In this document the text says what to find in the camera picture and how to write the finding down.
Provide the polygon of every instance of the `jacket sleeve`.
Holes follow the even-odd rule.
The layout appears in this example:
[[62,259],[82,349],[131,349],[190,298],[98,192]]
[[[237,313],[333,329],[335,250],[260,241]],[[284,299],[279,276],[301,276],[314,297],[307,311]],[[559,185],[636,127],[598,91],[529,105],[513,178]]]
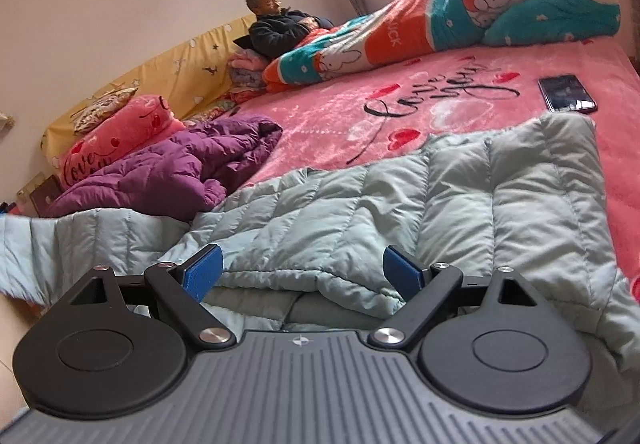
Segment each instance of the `jacket sleeve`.
[[300,24],[293,24],[286,33],[277,33],[263,22],[256,22],[249,30],[255,50],[272,60],[293,50],[306,38],[307,34],[309,30]]
[[328,18],[320,18],[320,17],[314,17],[314,18],[318,21],[318,25],[324,30],[330,30],[334,27],[333,23]]

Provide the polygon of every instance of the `smartphone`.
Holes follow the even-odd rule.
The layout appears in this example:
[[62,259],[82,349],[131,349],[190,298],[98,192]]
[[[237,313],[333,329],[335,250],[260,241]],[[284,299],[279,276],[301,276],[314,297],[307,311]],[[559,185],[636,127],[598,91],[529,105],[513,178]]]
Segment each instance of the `smartphone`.
[[538,85],[545,97],[546,106],[552,112],[589,113],[598,109],[596,102],[575,74],[542,78],[538,80]]

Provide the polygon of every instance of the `black cushion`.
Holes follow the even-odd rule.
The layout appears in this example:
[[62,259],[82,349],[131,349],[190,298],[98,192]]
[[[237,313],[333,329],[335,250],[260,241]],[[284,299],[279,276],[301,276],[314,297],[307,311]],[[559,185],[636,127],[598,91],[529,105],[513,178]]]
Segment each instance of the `black cushion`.
[[234,40],[234,44],[240,47],[240,49],[254,49],[254,43],[251,41],[251,36],[249,36],[248,34],[246,36],[236,38]]

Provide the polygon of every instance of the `dark blue jacket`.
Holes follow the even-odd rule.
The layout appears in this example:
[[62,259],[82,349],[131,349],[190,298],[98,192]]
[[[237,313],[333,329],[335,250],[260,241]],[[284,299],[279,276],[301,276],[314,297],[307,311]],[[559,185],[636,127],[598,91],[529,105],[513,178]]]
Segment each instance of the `dark blue jacket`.
[[[298,22],[310,16],[298,10],[283,10],[279,15],[259,15],[249,28],[254,49],[270,60],[293,50],[309,34],[309,30]],[[313,18],[323,29],[334,26],[326,18]]]

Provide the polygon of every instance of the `ribbed surface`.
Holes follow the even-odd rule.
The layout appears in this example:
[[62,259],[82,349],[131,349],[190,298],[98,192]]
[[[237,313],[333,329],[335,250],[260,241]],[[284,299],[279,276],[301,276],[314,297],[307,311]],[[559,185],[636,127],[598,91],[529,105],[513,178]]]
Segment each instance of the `ribbed surface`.
[[182,384],[117,420],[31,412],[1,444],[595,444],[572,411],[499,421],[436,397],[400,354],[355,333],[248,333],[201,354]]

